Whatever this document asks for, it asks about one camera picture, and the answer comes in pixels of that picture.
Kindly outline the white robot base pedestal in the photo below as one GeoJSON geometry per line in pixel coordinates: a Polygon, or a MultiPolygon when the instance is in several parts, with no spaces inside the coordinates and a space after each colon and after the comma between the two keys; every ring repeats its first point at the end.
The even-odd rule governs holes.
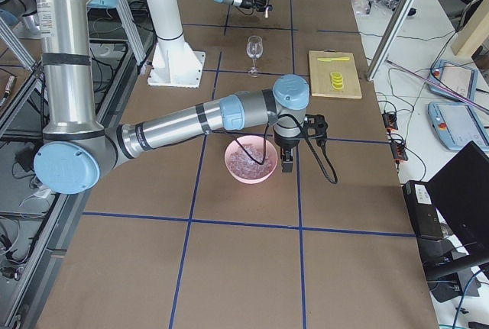
{"type": "Polygon", "coordinates": [[[206,54],[186,42],[177,0],[147,0],[157,37],[148,84],[197,88],[206,54]]]}

